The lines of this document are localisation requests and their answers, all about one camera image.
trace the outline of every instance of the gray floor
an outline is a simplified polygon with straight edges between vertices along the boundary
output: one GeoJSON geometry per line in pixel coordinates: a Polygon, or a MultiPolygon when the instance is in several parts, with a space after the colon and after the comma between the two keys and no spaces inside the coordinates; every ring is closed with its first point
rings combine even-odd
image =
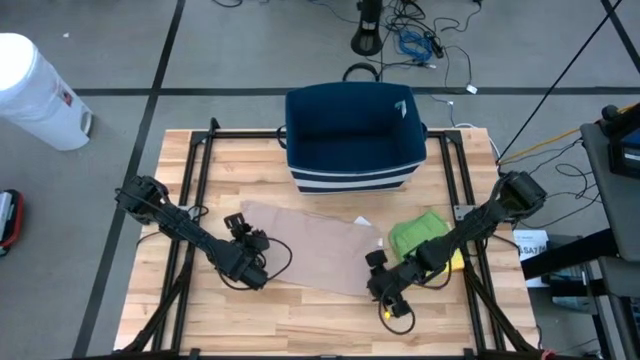
{"type": "MultiPolygon", "coordinates": [[[[342,16],[356,19],[355,1],[326,0],[342,16]]],[[[419,0],[429,21],[436,16],[463,19],[475,9],[469,0],[419,0]]],[[[605,15],[598,0],[485,0],[465,33],[444,33],[472,60],[472,83],[486,87],[540,88],[551,85],[605,15]]],[[[74,88],[150,88],[176,0],[0,0],[0,32],[30,37],[74,88]]],[[[619,9],[640,48],[640,3],[619,9]]],[[[207,0],[187,0],[171,53],[165,88],[300,87],[337,81],[361,61],[349,48],[355,25],[339,21],[327,8],[306,1],[247,0],[223,9],[207,0]]],[[[450,50],[450,86],[465,86],[466,60],[450,50]]],[[[386,62],[404,60],[391,46],[386,62]]],[[[442,87],[446,63],[437,68],[391,69],[385,81],[442,87]]],[[[561,87],[638,87],[640,75],[611,23],[576,62],[561,87]]],[[[606,104],[637,102],[636,95],[551,96],[520,137],[513,153],[598,117],[606,104]]],[[[456,122],[487,127],[504,149],[540,95],[439,95],[454,101],[456,122]]],[[[71,355],[111,226],[113,189],[123,180],[147,103],[146,96],[90,96],[99,116],[92,141],[59,153],[0,122],[0,187],[16,188],[27,200],[20,243],[0,261],[0,349],[6,359],[52,359],[71,355]]],[[[423,120],[449,125],[446,105],[418,95],[423,120]]],[[[163,132],[204,128],[215,116],[225,128],[273,128],[284,121],[283,96],[160,96],[138,172],[151,174],[163,132]]],[[[531,170],[537,159],[512,165],[531,170]]],[[[559,162],[588,169],[576,147],[559,162]]],[[[580,179],[558,175],[553,165],[536,179],[549,193],[576,191],[580,179]]],[[[529,220],[543,224],[585,204],[556,197],[529,220]]],[[[606,226],[602,207],[549,226],[562,234],[589,234],[606,226]]],[[[108,353],[127,288],[139,226],[122,229],[90,354],[108,353]]],[[[548,294],[532,293],[543,344],[563,350],[594,337],[590,318],[552,306],[548,294]]],[[[571,353],[597,348],[590,343],[571,353]]]]}

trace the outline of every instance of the white container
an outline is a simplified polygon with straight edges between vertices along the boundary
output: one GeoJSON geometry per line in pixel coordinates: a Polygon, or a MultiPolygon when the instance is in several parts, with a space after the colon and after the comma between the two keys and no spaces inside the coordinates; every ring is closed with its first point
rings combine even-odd
{"type": "Polygon", "coordinates": [[[0,34],[0,118],[64,151],[89,142],[93,114],[29,39],[0,34]]]}

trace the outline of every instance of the blue fabric basket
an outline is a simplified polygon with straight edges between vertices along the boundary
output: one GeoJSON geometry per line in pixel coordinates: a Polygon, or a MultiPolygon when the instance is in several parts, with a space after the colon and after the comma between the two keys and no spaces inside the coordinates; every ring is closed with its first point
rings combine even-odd
{"type": "Polygon", "coordinates": [[[286,97],[287,163],[302,193],[397,188],[427,158],[411,88],[341,82],[286,97]]]}

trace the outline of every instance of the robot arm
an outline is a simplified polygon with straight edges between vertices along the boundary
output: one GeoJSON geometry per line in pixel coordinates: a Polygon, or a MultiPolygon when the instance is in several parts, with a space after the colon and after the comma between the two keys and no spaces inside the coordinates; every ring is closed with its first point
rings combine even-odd
{"type": "Polygon", "coordinates": [[[411,284],[424,285],[444,271],[454,251],[467,241],[486,239],[507,219],[525,219],[538,211],[546,192],[525,172],[510,172],[501,176],[493,188],[489,200],[469,212],[458,226],[444,236],[424,241],[415,255],[408,255],[402,263],[387,270],[382,250],[369,253],[367,263],[371,279],[367,288],[376,301],[391,309],[400,317],[411,312],[403,299],[402,291],[411,284]]]}
{"type": "Polygon", "coordinates": [[[184,239],[204,251],[207,259],[233,281],[241,281],[253,290],[261,289],[268,280],[259,261],[259,254],[269,248],[262,231],[251,231],[241,214],[225,218],[234,241],[216,239],[191,220],[189,213],[168,198],[168,190],[150,176],[135,176],[116,196],[118,208],[138,222],[158,223],[160,232],[171,239],[184,239]]]}

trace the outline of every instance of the wooden table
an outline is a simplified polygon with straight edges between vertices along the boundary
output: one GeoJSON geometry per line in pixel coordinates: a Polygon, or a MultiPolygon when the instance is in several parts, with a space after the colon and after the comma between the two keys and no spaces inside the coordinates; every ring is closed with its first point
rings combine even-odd
{"type": "MultiPolygon", "coordinates": [[[[168,186],[174,203],[180,193],[191,133],[191,130],[167,131],[160,153],[155,177],[168,186]]],[[[462,130],[462,137],[476,202],[482,203],[497,179],[487,131],[462,130]]],[[[222,219],[238,212],[243,200],[349,222],[364,216],[385,233],[394,224],[429,209],[453,223],[437,140],[427,141],[427,153],[426,163],[398,191],[303,196],[292,182],[285,152],[275,139],[215,139],[204,200],[211,213],[202,219],[201,226],[216,237],[230,238],[222,219]]],[[[200,158],[196,157],[196,169],[200,158]]],[[[458,193],[463,194],[455,160],[453,167],[458,193]]],[[[188,204],[194,203],[196,183],[197,171],[188,204]]],[[[155,227],[145,227],[142,235],[153,231],[155,227]]],[[[513,239],[506,225],[497,234],[513,239]]],[[[114,348],[129,343],[158,305],[169,245],[164,235],[157,235],[138,247],[114,348]]],[[[500,307],[535,346],[538,333],[517,250],[492,240],[487,257],[500,307]]],[[[369,298],[280,281],[273,281],[260,291],[234,291],[221,283],[204,253],[198,251],[181,352],[197,347],[203,354],[225,355],[461,355],[463,348],[475,348],[461,272],[455,272],[451,283],[441,291],[412,287],[404,295],[416,312],[417,323],[409,335],[396,336],[379,323],[376,305],[369,298]]],[[[478,301],[487,346],[494,348],[486,309],[478,301]]],[[[174,315],[175,305],[167,322],[164,348],[169,347],[174,315]]],[[[399,329],[406,326],[398,324],[399,329]]]]}

